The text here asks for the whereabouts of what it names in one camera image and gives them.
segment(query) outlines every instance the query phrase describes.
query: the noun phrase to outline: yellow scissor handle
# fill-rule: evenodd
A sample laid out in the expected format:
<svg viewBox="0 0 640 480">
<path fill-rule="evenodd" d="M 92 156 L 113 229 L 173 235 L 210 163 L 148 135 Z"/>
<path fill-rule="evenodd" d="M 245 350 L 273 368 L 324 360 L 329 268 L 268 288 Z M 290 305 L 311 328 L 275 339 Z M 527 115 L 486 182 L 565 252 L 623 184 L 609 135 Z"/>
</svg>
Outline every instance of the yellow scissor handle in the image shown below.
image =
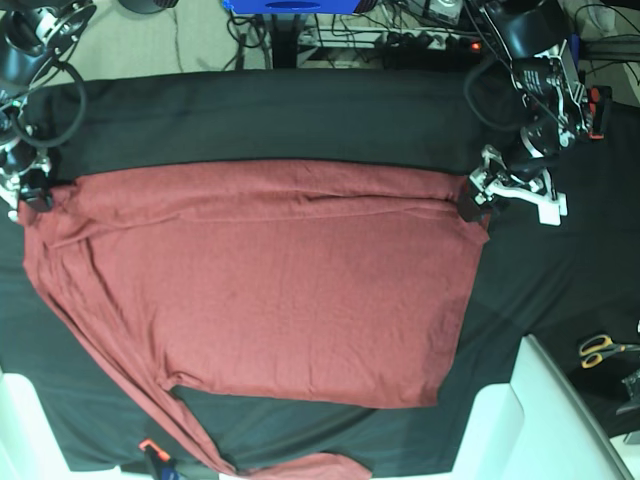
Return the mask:
<svg viewBox="0 0 640 480">
<path fill-rule="evenodd" d="M 584 369 L 593 368 L 596 365 L 600 365 L 603 362 L 603 360 L 604 360 L 604 357 L 601 354 L 592 353 L 587 357 L 583 358 L 580 364 Z"/>
<path fill-rule="evenodd" d="M 586 357 L 587 355 L 591 355 L 592 353 L 599 352 L 600 350 L 610 347 L 611 345 L 613 345 L 613 340 L 611 340 L 611 337 L 609 335 L 605 335 L 605 334 L 596 335 L 595 337 L 587 340 L 582 344 L 579 350 L 580 356 Z M 598 360 L 596 363 L 591 365 L 592 367 L 596 366 L 598 363 L 600 363 L 603 360 L 602 355 L 599 355 L 599 356 L 600 356 L 600 360 Z"/>
</svg>

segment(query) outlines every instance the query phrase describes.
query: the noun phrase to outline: red shirt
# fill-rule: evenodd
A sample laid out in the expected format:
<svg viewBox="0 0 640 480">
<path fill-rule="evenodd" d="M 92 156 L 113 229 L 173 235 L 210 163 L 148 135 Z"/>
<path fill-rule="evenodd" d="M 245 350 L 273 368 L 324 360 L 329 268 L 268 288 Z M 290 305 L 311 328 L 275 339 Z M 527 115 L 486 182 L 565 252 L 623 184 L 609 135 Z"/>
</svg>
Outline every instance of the red shirt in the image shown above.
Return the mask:
<svg viewBox="0 0 640 480">
<path fill-rule="evenodd" d="M 433 405 L 486 232 L 461 179 L 316 161 L 78 179 L 21 210 L 25 269 L 98 364 L 190 453 L 239 474 L 170 390 Z M 317 454 L 251 478 L 368 478 Z"/>
</svg>

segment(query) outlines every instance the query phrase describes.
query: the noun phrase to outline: blue container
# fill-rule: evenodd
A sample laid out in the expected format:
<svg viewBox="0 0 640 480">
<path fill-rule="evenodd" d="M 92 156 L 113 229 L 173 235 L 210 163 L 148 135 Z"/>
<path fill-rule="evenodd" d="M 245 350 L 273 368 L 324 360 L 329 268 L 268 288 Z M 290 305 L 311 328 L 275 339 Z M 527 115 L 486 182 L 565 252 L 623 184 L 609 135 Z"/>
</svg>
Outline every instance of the blue container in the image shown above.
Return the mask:
<svg viewBox="0 0 640 480">
<path fill-rule="evenodd" d="M 240 15 L 254 13 L 353 13 L 360 0 L 224 0 Z"/>
</svg>

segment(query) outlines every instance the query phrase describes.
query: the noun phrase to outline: metal bracket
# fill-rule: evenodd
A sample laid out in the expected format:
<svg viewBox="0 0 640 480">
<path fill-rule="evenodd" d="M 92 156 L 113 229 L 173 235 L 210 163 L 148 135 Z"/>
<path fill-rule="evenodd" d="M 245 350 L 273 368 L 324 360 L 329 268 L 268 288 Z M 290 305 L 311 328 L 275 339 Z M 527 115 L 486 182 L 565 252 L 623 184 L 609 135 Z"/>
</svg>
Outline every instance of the metal bracket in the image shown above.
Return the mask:
<svg viewBox="0 0 640 480">
<path fill-rule="evenodd" d="M 478 206 L 490 204 L 496 197 L 519 198 L 538 207 L 538 218 L 544 225 L 558 226 L 561 217 L 567 216 L 567 196 L 556 192 L 549 170 L 545 168 L 536 178 L 523 182 L 509 175 L 500 152 L 493 146 L 484 147 L 482 158 L 483 166 L 469 176 L 478 190 L 473 199 Z"/>
<path fill-rule="evenodd" d="M 8 175 L 0 168 L 0 199 L 9 204 L 9 219 L 12 222 L 18 221 L 18 204 L 23 195 L 28 195 L 31 188 L 24 182 L 24 177 L 29 172 L 40 171 L 47 177 L 51 172 L 51 160 L 47 156 L 46 149 L 38 149 L 37 157 L 26 170 L 20 173 Z"/>
</svg>

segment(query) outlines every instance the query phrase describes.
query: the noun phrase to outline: scissors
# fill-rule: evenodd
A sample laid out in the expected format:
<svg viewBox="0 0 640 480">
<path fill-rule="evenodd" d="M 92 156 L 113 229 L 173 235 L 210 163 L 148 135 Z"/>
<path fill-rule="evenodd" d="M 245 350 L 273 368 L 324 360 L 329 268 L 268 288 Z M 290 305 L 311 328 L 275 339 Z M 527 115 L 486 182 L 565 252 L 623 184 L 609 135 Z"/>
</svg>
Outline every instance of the scissors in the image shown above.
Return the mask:
<svg viewBox="0 0 640 480">
<path fill-rule="evenodd" d="M 640 345 L 633 343 L 615 343 L 609 335 L 591 337 L 578 349 L 582 368 L 593 368 L 605 359 L 622 352 L 640 352 Z"/>
</svg>

